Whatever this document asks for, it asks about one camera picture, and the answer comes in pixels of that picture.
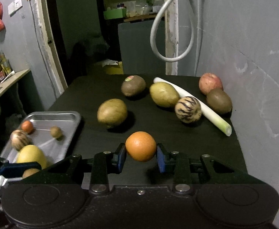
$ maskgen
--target apple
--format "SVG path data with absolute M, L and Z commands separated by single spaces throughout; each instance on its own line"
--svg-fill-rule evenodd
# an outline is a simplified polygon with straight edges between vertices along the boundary
M 199 80 L 199 89 L 202 94 L 207 95 L 212 89 L 223 90 L 221 79 L 213 73 L 205 73 Z

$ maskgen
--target green onion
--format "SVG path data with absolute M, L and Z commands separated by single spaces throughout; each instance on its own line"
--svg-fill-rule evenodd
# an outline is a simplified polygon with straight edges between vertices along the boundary
M 154 83 L 157 82 L 165 82 L 168 83 L 170 85 L 172 85 L 175 90 L 179 93 L 179 96 L 185 97 L 185 96 L 192 96 L 194 98 L 196 98 L 195 96 L 193 96 L 192 94 L 188 93 L 186 90 L 180 88 L 179 86 L 172 84 L 166 80 L 163 80 L 159 77 L 156 77 L 153 80 Z M 209 119 L 209 121 L 211 121 L 216 127 L 218 127 L 223 133 L 225 133 L 226 136 L 230 136 L 232 134 L 232 127 L 229 123 L 227 123 L 223 118 L 221 118 L 219 115 L 217 115 L 212 109 L 210 109 L 208 106 L 206 106 L 203 102 L 201 102 L 198 98 L 196 98 L 201 105 L 201 110 L 202 110 L 202 114 Z

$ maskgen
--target cardboard box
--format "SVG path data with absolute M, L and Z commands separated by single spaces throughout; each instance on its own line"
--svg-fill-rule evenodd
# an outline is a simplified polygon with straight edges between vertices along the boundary
M 109 75 L 124 74 L 122 62 L 119 62 L 118 65 L 105 65 L 103 69 L 105 70 L 105 73 Z

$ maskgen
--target metal tray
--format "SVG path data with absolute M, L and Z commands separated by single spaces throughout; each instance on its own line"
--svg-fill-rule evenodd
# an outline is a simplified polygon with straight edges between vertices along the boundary
M 34 112 L 28 115 L 22 122 L 31 121 L 35 130 L 29 135 L 33 145 L 39 147 L 45 154 L 48 165 L 59 162 L 65 158 L 70 142 L 80 123 L 81 116 L 78 112 Z M 63 132 L 60 140 L 50 135 L 50 128 L 58 126 Z M 14 163 L 18 152 L 11 147 L 9 140 L 4 147 L 1 157 L 6 158 L 9 163 Z

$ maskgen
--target black table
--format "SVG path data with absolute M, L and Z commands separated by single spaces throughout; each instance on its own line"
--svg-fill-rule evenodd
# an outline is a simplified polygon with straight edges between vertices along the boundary
M 149 88 L 155 76 L 141 76 Z M 202 154 L 210 154 L 234 168 L 246 171 L 233 127 L 232 135 L 227 137 L 204 116 L 196 125 L 182 124 L 173 110 L 156 106 L 149 95 L 149 89 L 138 99 L 127 99 L 120 90 L 126 77 L 127 75 L 78 77 L 51 106 L 49 111 L 77 111 L 82 115 L 83 123 L 68 154 L 81 154 L 83 158 L 92 158 L 94 154 L 102 151 L 114 151 L 132 133 L 146 131 L 157 143 L 163 143 L 168 151 L 184 152 L 197 159 Z M 199 78 L 165 75 L 159 77 L 189 91 L 201 101 L 206 101 L 198 87 Z M 122 99 L 127 105 L 129 115 L 121 126 L 108 131 L 98 123 L 97 110 L 101 103 L 111 98 Z M 229 117 L 225 120 L 232 125 Z M 171 175 L 159 173 L 155 158 L 141 163 L 127 156 L 122 173 L 109 175 L 110 184 L 137 185 L 170 181 Z

